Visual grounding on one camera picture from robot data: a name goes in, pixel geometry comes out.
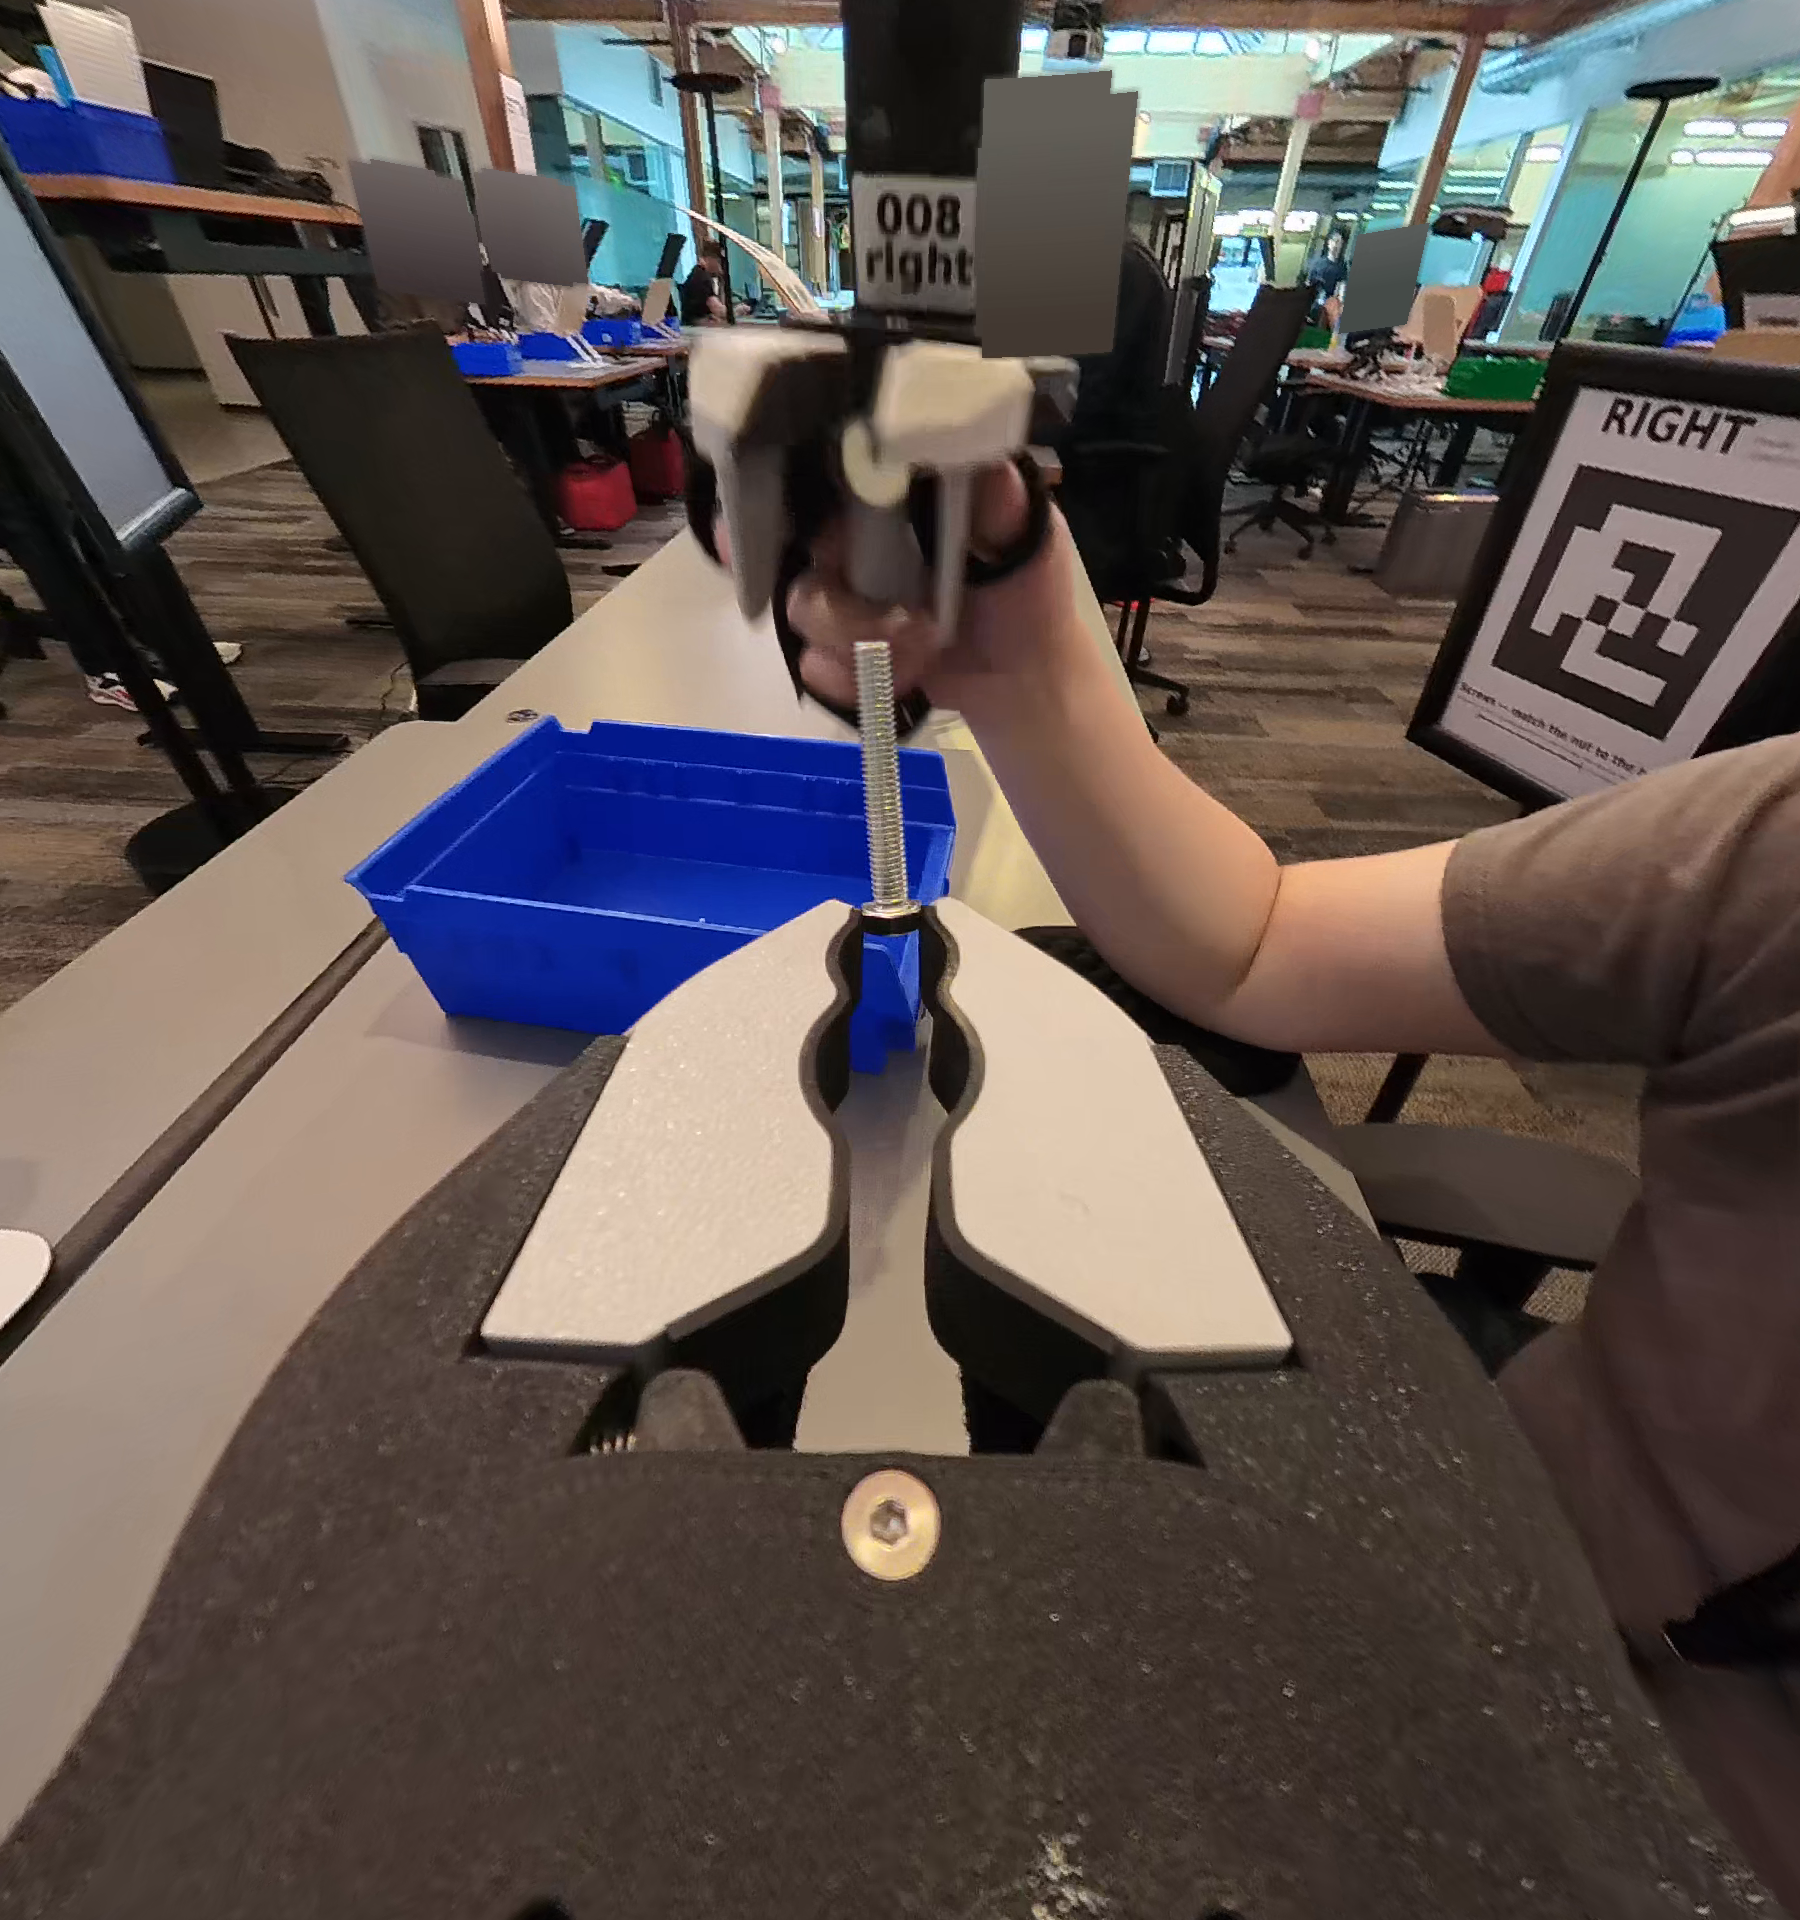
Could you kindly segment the framed marker sign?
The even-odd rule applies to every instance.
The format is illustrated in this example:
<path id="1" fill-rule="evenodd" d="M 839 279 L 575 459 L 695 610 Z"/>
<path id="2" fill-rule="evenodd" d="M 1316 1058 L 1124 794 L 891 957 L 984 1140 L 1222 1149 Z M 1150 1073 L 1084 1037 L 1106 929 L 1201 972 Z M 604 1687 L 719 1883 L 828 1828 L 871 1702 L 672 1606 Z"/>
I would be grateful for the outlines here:
<path id="1" fill-rule="evenodd" d="M 1563 345 L 1411 709 L 1539 811 L 1800 734 L 1800 366 Z"/>

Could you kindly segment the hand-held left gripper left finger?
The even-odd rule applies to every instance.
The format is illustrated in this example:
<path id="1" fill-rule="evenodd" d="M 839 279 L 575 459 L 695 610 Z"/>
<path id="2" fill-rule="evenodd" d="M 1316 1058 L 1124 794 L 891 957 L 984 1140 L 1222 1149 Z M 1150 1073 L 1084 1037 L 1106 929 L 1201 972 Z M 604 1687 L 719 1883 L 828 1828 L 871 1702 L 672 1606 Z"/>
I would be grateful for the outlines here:
<path id="1" fill-rule="evenodd" d="M 855 912 L 816 902 L 665 994 L 610 1070 L 485 1317 L 489 1354 L 660 1365 L 847 1244 Z"/>

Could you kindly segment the person's office chair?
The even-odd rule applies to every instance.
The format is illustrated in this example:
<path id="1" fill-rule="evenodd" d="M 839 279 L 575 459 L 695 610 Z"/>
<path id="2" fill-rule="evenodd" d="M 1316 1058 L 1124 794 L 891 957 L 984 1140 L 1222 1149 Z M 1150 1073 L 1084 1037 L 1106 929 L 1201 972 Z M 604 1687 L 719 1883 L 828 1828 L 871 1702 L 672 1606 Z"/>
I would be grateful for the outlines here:
<path id="1" fill-rule="evenodd" d="M 1395 1055 L 1364 1118 L 1330 1125 L 1330 1149 L 1380 1231 L 1454 1251 L 1429 1280 L 1442 1309 L 1472 1327 L 1539 1327 L 1547 1275 L 1594 1275 L 1642 1183 L 1574 1145 L 1404 1121 L 1428 1066 Z"/>

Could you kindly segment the person's torso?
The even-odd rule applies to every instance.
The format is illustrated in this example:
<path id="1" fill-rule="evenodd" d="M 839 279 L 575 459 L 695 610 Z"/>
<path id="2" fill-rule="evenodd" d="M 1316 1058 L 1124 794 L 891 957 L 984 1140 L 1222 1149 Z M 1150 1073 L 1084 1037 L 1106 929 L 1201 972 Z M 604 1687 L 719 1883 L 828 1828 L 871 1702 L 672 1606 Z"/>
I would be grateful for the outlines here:
<path id="1" fill-rule="evenodd" d="M 1503 1388 L 1667 1736 L 1800 1913 L 1800 734 L 1465 837 L 1442 916 L 1491 1040 L 1642 1070 L 1642 1197 Z"/>

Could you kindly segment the display screen on black stand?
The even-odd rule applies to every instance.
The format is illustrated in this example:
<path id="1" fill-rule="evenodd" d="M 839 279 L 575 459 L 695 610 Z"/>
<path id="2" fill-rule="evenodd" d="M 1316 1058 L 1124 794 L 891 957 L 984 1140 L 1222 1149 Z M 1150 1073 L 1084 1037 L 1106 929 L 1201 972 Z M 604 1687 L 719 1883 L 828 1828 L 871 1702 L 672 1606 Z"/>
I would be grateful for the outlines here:
<path id="1" fill-rule="evenodd" d="M 45 610 L 57 589 L 84 589 L 120 616 L 133 581 L 169 560 L 164 543 L 196 512 L 199 494 L 0 143 L 0 521 L 28 583 Z M 247 757 L 308 764 L 350 751 L 348 734 L 238 730 L 208 689 L 169 703 L 137 653 L 119 672 L 140 700 L 146 736 L 188 783 L 182 807 L 125 839 L 125 862 L 153 897 L 289 805 L 289 783 L 259 781 Z"/>

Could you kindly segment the person's right hand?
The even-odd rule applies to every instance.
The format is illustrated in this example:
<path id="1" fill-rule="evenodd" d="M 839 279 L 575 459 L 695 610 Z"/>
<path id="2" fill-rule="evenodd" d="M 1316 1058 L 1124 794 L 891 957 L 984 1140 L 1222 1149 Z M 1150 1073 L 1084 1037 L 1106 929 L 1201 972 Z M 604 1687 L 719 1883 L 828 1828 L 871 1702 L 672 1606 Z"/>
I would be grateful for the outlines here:
<path id="1" fill-rule="evenodd" d="M 785 626 L 799 684 L 839 720 L 862 716 L 855 651 L 888 645 L 891 697 L 958 709 L 979 734 L 1026 723 L 1075 669 L 1106 665 L 1103 610 L 1084 602 L 1078 555 L 1056 510 L 1037 510 L 1030 465 L 979 472 L 968 560 L 1020 570 L 968 583 L 958 626 L 932 605 L 877 605 L 847 583 L 847 526 L 815 537 L 791 575 Z"/>

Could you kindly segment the wooden top desk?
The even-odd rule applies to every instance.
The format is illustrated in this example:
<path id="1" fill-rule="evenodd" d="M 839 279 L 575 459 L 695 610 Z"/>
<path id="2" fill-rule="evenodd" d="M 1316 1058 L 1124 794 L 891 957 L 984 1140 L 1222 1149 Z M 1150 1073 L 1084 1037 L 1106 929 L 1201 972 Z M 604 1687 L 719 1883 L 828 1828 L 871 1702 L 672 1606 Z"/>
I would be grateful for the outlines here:
<path id="1" fill-rule="evenodd" d="M 137 276 L 371 276 L 350 203 L 243 195 L 182 181 L 28 171 L 53 231 L 84 238 L 102 268 Z"/>

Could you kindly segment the person's right forearm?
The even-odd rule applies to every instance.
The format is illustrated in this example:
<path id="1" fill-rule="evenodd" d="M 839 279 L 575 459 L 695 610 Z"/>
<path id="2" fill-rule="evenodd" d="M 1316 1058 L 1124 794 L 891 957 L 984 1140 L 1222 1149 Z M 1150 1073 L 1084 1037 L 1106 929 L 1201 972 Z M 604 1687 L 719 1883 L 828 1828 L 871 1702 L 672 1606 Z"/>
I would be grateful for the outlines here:
<path id="1" fill-rule="evenodd" d="M 1503 1055 L 1446 951 L 1454 839 L 1282 862 L 1159 751 L 1098 651 L 951 653 L 932 684 L 1078 933 L 1168 1013 L 1264 1052 Z"/>

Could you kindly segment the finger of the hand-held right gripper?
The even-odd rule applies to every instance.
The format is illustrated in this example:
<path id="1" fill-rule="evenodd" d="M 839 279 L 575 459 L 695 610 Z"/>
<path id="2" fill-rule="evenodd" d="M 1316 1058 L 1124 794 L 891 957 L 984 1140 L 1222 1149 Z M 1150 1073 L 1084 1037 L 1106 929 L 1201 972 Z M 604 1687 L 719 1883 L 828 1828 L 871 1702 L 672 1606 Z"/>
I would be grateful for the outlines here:
<path id="1" fill-rule="evenodd" d="M 843 465 L 992 465 L 1030 445 L 1030 422 L 1030 361 L 908 339 L 883 348 L 871 412 L 843 426 Z"/>
<path id="2" fill-rule="evenodd" d="M 843 422 L 847 338 L 816 328 L 703 329 L 687 361 L 695 453 L 791 447 Z"/>

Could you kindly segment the long thin steel bolt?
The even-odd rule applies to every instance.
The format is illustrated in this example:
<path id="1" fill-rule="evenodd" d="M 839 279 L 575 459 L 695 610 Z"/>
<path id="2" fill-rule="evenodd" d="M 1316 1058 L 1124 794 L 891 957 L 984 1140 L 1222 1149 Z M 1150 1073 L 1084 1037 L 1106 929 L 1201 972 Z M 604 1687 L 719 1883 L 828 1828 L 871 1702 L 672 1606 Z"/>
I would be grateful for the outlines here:
<path id="1" fill-rule="evenodd" d="M 901 759 L 899 759 L 899 689 L 888 640 L 855 640 L 862 700 L 862 773 L 864 773 L 864 857 L 871 902 L 864 926 L 877 933 L 911 933 L 921 904 L 908 869 Z"/>

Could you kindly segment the grey metal bin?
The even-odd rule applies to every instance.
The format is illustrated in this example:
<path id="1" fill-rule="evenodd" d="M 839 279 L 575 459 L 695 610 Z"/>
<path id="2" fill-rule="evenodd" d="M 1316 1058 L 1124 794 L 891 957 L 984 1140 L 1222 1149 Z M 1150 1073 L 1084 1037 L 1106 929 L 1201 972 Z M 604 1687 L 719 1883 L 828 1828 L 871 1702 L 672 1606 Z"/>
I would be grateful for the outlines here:
<path id="1" fill-rule="evenodd" d="M 1496 516 L 1496 489 L 1408 489 L 1371 581 L 1404 602 L 1454 602 Z"/>

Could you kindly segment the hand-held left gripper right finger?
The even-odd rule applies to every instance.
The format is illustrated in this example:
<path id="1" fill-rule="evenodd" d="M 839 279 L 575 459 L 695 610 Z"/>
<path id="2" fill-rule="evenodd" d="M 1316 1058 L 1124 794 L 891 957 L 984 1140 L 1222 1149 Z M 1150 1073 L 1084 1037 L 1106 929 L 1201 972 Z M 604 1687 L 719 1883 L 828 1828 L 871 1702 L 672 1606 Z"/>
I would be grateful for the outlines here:
<path id="1" fill-rule="evenodd" d="M 1096 1375 L 1285 1365 L 1293 1335 L 1150 1037 L 964 902 L 925 904 L 921 982 L 958 1309 L 1013 1309 Z"/>

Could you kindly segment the wooden support post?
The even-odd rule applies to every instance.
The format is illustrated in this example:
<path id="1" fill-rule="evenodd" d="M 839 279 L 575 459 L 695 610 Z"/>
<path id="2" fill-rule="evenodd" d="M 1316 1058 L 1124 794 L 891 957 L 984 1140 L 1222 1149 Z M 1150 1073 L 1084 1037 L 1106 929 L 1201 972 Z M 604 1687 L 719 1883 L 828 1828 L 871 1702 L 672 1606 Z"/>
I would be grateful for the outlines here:
<path id="1" fill-rule="evenodd" d="M 466 46 L 473 95 L 480 109 L 480 136 L 489 167 L 502 171 L 537 171 L 535 164 L 535 120 L 529 95 L 516 76 L 511 29 L 502 0 L 456 0 L 456 32 Z"/>

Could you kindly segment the blue plastic bin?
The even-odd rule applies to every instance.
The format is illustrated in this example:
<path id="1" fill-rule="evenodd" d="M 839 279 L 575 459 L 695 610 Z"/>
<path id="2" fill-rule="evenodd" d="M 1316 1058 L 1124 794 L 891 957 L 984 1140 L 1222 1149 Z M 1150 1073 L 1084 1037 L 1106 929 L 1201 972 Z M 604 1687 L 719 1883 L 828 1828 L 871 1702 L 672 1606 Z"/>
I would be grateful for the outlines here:
<path id="1" fill-rule="evenodd" d="M 146 111 L 0 95 L 0 141 L 28 176 L 176 181 Z"/>
<path id="2" fill-rule="evenodd" d="M 794 916 L 876 902 L 864 757 L 542 716 L 348 881 L 440 1013 L 620 1037 Z"/>

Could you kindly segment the black floor lamp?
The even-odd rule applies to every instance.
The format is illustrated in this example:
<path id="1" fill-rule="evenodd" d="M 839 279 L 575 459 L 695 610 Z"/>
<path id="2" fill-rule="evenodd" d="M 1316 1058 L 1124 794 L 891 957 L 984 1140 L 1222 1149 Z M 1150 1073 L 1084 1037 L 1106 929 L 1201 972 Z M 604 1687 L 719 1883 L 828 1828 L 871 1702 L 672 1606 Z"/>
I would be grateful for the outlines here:
<path id="1" fill-rule="evenodd" d="M 741 321 L 741 285 L 736 285 L 736 255 L 728 255 L 728 222 L 723 222 L 723 171 L 719 171 L 719 96 L 741 95 L 736 76 L 719 69 L 672 69 L 672 88 L 679 96 L 703 109 L 703 167 L 705 167 L 705 188 L 710 188 L 710 203 L 717 214 L 705 214 L 703 222 L 717 231 L 719 244 L 719 285 L 723 285 L 723 328 Z"/>
<path id="2" fill-rule="evenodd" d="M 1589 259 L 1586 259 L 1586 276 L 1579 276 L 1574 296 L 1565 299 L 1565 313 L 1563 313 L 1563 328 L 1558 328 L 1558 345 L 1574 329 L 1574 321 L 1579 321 L 1579 313 L 1586 313 L 1586 299 L 1589 299 L 1589 289 L 1594 289 L 1594 279 L 1600 279 L 1600 271 L 1603 271 L 1603 255 L 1608 255 L 1611 231 L 1619 231 L 1619 222 L 1624 222 L 1624 214 L 1625 214 L 1625 200 L 1631 200 L 1631 190 L 1638 190 L 1638 181 L 1642 181 L 1642 167 L 1644 167 L 1644 159 L 1652 159 L 1652 143 L 1653 143 L 1660 127 L 1667 120 L 1667 109 L 1691 103 L 1691 96 L 1711 95 L 1718 84 L 1722 84 L 1718 76 L 1663 76 L 1663 81 L 1642 81 L 1642 84 L 1625 88 L 1625 103 L 1644 103 L 1644 109 L 1652 109 L 1652 120 L 1644 120 L 1644 130 L 1642 130 L 1642 141 L 1638 141 L 1631 167 L 1625 167 L 1611 203 L 1608 203 L 1608 222 L 1603 222 L 1603 231 L 1600 231 L 1600 244 L 1594 244 L 1594 250 L 1589 250 Z"/>

